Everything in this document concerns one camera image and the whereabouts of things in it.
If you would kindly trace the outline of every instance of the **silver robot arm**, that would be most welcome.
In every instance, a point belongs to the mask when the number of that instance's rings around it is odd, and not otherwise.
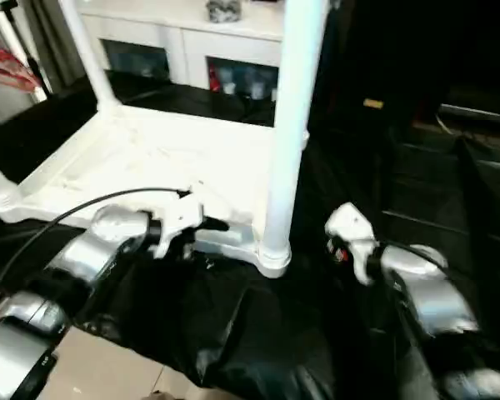
[[[192,194],[158,220],[119,206],[99,210],[85,233],[0,304],[0,400],[37,398],[57,362],[54,348],[120,255],[144,249],[163,258],[173,238],[203,221]]]
[[[448,279],[447,260],[437,250],[423,245],[380,243],[371,223],[351,203],[343,204],[332,214],[326,232],[330,237],[329,252],[341,262],[344,252],[348,251],[353,257],[356,279],[362,285],[374,284],[375,278],[368,268],[369,258],[379,258],[379,276],[392,289],[404,328],[419,347],[430,343],[428,351],[444,348],[443,356],[450,360],[458,355],[459,343],[463,345],[468,335],[480,333],[468,302]],[[438,345],[449,338],[455,347]],[[481,360],[471,361],[464,369],[449,368],[437,377],[437,388],[444,391],[445,397],[500,399],[500,371],[483,365]]]

